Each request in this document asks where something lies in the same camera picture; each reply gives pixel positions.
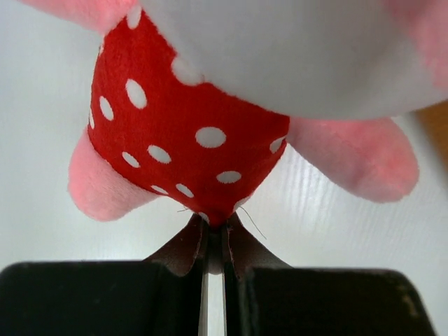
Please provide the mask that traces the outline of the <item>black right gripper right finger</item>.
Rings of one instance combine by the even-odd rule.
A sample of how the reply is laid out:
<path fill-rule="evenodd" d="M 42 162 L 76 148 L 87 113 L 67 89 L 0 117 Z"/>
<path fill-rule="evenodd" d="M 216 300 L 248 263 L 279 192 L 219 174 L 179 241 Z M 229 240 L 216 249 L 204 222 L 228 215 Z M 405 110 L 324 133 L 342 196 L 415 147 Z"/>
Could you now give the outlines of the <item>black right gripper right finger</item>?
<path fill-rule="evenodd" d="M 227 335 L 292 335 L 294 269 L 231 216 L 220 231 Z"/>

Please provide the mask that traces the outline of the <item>pink pig doll facing up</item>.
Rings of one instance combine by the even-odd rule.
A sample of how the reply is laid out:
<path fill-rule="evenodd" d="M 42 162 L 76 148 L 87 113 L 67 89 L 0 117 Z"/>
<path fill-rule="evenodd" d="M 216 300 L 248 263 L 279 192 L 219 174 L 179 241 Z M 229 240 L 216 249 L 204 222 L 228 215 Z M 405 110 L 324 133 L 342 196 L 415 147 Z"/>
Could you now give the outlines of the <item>pink pig doll facing up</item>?
<path fill-rule="evenodd" d="M 98 221 L 168 196 L 218 226 L 294 148 L 373 202 L 414 189 L 394 115 L 447 98 L 446 1 L 31 1 L 102 35 L 69 165 Z"/>

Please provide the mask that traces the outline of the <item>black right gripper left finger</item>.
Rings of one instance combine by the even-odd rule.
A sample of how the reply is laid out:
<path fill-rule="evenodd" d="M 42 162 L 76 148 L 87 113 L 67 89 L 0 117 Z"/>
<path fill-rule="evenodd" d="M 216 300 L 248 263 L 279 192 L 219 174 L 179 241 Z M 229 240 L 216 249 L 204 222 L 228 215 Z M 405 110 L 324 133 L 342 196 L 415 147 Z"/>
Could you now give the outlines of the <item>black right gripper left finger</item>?
<path fill-rule="evenodd" d="M 153 281 L 153 335 L 207 334 L 209 229 L 198 215 L 145 261 L 160 272 Z"/>

